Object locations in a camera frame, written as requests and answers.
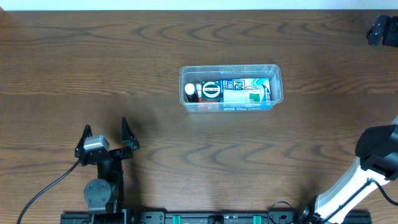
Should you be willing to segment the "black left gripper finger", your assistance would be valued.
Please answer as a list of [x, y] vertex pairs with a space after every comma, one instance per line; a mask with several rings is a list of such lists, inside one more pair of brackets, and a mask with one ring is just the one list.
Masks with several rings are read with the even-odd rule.
[[76, 146], [75, 152], [81, 152], [82, 150], [84, 150], [84, 143], [85, 143], [85, 139], [92, 137], [92, 132], [91, 132], [91, 126], [89, 124], [87, 124], [84, 128], [83, 134]]
[[130, 150], [139, 149], [139, 141], [131, 131], [125, 117], [122, 117], [121, 122], [121, 140], [127, 147], [130, 148]]

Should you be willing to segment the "dark bottle white cap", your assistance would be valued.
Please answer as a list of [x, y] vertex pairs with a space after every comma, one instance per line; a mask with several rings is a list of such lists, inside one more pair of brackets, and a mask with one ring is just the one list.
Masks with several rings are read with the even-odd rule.
[[196, 92], [196, 87], [192, 83], [187, 83], [184, 87], [185, 96], [187, 97], [187, 101], [189, 103], [198, 102], [198, 95]]

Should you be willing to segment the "red white medicine box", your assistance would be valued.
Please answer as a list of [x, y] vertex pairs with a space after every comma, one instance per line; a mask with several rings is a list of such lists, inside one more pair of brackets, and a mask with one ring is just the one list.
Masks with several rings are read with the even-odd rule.
[[[202, 98], [202, 87], [201, 83], [197, 83], [195, 85], [196, 88], [196, 93], [198, 97], [198, 102], [199, 103], [204, 103], [203, 98]], [[204, 112], [204, 111], [216, 111], [219, 110], [219, 105], [199, 105], [198, 106], [198, 111], [199, 112]]]

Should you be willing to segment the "dark green square box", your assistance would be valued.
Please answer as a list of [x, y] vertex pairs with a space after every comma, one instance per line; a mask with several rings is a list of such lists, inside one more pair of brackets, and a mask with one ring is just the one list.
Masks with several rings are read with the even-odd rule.
[[204, 102], [220, 102], [221, 101], [221, 87], [219, 81], [202, 82], [201, 83], [201, 97]]

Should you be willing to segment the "white green medicine box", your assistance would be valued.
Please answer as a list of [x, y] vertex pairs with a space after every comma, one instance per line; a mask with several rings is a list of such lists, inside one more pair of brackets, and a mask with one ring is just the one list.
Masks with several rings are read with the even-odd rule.
[[224, 103], [257, 103], [261, 101], [260, 90], [225, 90]]

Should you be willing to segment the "blue fever patch box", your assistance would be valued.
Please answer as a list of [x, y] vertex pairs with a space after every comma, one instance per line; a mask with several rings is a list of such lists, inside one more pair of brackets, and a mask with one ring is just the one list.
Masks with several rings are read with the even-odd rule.
[[[221, 105], [220, 111], [249, 111], [249, 110], [270, 110], [272, 105], [271, 88], [268, 78], [236, 78], [222, 79], [221, 85]], [[261, 101], [257, 103], [224, 103], [223, 92], [225, 90], [260, 90]]]

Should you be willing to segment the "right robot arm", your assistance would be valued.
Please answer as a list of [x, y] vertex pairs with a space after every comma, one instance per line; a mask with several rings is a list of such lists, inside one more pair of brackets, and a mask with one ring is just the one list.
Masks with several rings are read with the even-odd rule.
[[382, 188], [397, 179], [397, 124], [365, 130], [356, 144], [355, 155], [349, 169], [330, 189], [306, 205], [295, 223], [371, 223], [369, 214], [352, 209], [375, 189], [397, 205]]

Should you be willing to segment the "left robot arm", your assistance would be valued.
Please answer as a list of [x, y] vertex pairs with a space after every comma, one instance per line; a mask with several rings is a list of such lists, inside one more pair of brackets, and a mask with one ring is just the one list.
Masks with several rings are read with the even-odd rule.
[[133, 223], [131, 210], [123, 208], [124, 171], [122, 161], [133, 158], [140, 148], [127, 119], [121, 120], [123, 147], [110, 149], [103, 135], [94, 136], [89, 125], [76, 146], [75, 157], [82, 166], [97, 167], [97, 178], [87, 183], [84, 199], [88, 205], [88, 223]]

